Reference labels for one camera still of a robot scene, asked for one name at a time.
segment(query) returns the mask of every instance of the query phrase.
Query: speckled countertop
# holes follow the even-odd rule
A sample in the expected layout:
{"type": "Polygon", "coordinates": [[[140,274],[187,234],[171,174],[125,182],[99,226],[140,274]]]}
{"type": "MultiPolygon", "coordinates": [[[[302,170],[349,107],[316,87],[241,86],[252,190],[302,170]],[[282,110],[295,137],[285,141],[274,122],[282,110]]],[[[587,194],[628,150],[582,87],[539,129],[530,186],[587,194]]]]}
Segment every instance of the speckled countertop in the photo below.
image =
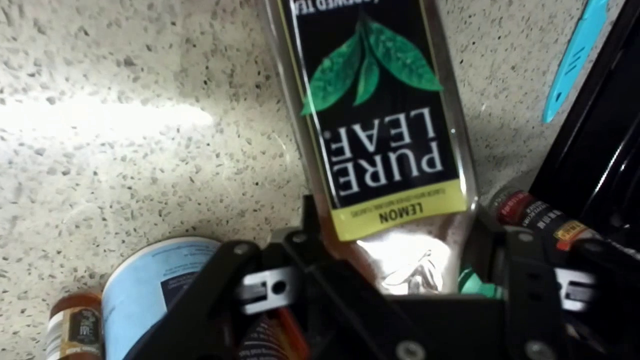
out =
{"type": "MultiPolygon", "coordinates": [[[[582,5],[441,1],[484,192],[557,132],[539,111],[582,5]]],[[[40,358],[52,302],[144,243],[295,224],[305,182],[255,1],[0,0],[0,174],[2,360],[40,358]]]]}

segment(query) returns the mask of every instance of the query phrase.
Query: green object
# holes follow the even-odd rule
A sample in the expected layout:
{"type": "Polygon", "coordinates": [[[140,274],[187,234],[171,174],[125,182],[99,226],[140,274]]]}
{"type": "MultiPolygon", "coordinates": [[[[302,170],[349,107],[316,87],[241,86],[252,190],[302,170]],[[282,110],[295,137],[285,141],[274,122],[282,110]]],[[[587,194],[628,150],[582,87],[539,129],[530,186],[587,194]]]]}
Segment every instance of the green object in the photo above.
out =
{"type": "Polygon", "coordinates": [[[441,89],[434,70],[428,65],[415,44],[381,26],[379,21],[370,19],[365,29],[367,44],[372,45],[376,58],[399,81],[428,92],[441,89]]]}
{"type": "Polygon", "coordinates": [[[364,52],[364,62],[362,62],[362,70],[360,70],[360,81],[358,81],[358,95],[354,105],[364,104],[378,87],[379,81],[379,67],[376,63],[376,58],[372,56],[372,52],[365,45],[364,52]]]}
{"type": "Polygon", "coordinates": [[[414,41],[379,21],[360,17],[355,34],[332,49],[311,73],[300,116],[334,105],[358,75],[354,105],[362,105],[379,84],[378,63],[409,87],[441,89],[431,65],[414,41]]]}
{"type": "Polygon", "coordinates": [[[362,45],[358,34],[347,38],[330,56],[321,60],[314,71],[307,98],[303,99],[302,116],[321,111],[335,104],[358,75],[362,62],[362,45]]]}
{"type": "Polygon", "coordinates": [[[458,290],[459,294],[475,294],[484,297],[501,297],[504,290],[495,284],[481,282],[479,276],[471,269],[465,267],[459,278],[458,278],[458,290]]]}

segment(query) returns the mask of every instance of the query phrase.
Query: blue container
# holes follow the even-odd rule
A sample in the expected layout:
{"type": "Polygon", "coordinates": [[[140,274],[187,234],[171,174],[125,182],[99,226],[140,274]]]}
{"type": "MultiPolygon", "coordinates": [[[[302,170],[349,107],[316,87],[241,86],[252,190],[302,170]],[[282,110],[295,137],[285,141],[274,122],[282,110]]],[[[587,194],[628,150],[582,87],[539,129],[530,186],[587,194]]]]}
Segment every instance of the blue container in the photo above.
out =
{"type": "Polygon", "coordinates": [[[101,291],[105,360],[122,360],[194,279],[220,241],[186,236],[155,241],[118,266],[101,291]]]}

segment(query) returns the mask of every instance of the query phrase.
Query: green leaf logo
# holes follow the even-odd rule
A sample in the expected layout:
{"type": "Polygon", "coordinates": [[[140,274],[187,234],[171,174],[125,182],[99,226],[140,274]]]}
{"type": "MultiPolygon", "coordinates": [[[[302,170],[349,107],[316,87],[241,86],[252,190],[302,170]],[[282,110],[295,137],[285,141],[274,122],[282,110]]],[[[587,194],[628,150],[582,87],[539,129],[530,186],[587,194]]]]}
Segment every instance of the green leaf logo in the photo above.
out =
{"type": "Polygon", "coordinates": [[[358,70],[354,105],[367,101],[379,84],[378,63],[405,86],[425,92],[441,89],[417,45],[373,19],[360,19],[355,34],[328,53],[316,67],[302,116],[321,111],[335,104],[355,79],[358,70]]]}
{"type": "Polygon", "coordinates": [[[417,45],[378,21],[367,21],[365,29],[376,58],[399,81],[428,92],[441,89],[417,45]]]}
{"type": "Polygon", "coordinates": [[[358,35],[351,35],[326,56],[311,75],[302,116],[321,111],[337,101],[355,79],[360,60],[362,44],[358,35]]]}

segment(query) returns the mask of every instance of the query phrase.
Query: bottle label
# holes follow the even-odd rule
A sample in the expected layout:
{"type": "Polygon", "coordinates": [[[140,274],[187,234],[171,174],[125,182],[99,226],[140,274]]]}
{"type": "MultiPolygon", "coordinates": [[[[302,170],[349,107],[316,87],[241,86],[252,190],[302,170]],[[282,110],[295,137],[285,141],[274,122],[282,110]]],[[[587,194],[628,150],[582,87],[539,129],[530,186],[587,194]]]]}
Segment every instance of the bottle label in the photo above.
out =
{"type": "Polygon", "coordinates": [[[555,249],[567,252],[575,239],[599,237],[586,224],[567,218],[527,192],[511,192],[498,204],[498,221],[530,227],[555,239],[555,249]]]}
{"type": "Polygon", "coordinates": [[[277,0],[340,239],[463,211],[417,0],[277,0]]]}
{"type": "Polygon", "coordinates": [[[46,330],[46,360],[69,353],[99,358],[99,311],[96,307],[67,307],[57,311],[46,330]]]}

